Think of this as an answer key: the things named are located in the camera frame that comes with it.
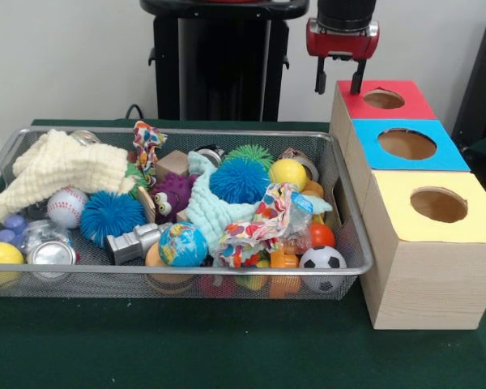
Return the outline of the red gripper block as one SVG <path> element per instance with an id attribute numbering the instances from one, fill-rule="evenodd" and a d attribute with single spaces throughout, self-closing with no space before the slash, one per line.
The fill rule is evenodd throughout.
<path id="1" fill-rule="evenodd" d="M 356 32 L 337 32 L 324 28 L 315 18 L 310 18 L 306 25 L 306 47 L 310 56 L 318 57 L 315 92 L 318 95 L 325 93 L 325 60 L 327 57 L 332 57 L 344 61 L 357 61 L 350 93 L 360 94 L 367 60 L 375 53 L 379 38 L 380 26 L 376 20 Z"/>

